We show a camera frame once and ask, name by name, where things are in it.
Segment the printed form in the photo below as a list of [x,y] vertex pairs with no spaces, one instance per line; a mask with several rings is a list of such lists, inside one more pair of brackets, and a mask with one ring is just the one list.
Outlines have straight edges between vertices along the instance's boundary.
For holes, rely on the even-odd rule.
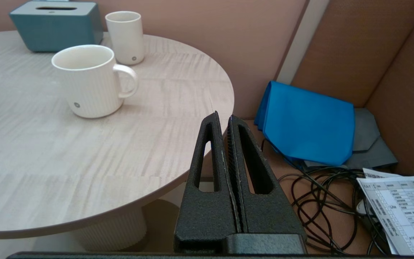
[[414,255],[414,177],[358,178],[358,182],[388,241],[398,254]]

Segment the white mug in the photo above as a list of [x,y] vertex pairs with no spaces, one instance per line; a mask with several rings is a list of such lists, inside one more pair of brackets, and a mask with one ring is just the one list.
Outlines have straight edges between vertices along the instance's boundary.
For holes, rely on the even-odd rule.
[[116,59],[122,64],[138,64],[145,56],[142,16],[120,11],[105,16]]
[[[84,118],[99,118],[118,110],[123,98],[138,90],[138,76],[130,67],[116,64],[114,52],[105,46],[82,45],[64,49],[52,57],[69,107]],[[123,91],[118,72],[133,79],[133,89]]]

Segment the folded blue cloth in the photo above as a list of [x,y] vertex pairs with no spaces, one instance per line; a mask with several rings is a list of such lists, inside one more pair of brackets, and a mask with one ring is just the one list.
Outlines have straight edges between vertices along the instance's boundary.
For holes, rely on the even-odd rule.
[[352,155],[352,103],[271,81],[254,123],[291,158],[339,166]]

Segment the wooden tabletop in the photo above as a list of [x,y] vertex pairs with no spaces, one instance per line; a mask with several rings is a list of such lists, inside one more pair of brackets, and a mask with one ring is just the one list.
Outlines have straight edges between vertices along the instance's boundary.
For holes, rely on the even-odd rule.
[[145,59],[132,66],[136,95],[110,116],[84,119],[59,93],[53,54],[0,32],[0,238],[68,231],[142,206],[185,180],[205,116],[217,110],[225,132],[234,93],[223,68],[184,43],[144,40]]

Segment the table pedestal base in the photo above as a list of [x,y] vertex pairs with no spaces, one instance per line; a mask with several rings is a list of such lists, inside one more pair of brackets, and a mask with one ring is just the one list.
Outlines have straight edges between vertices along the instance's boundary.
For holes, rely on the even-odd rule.
[[101,223],[72,231],[87,251],[139,251],[146,244],[146,222],[141,208]]

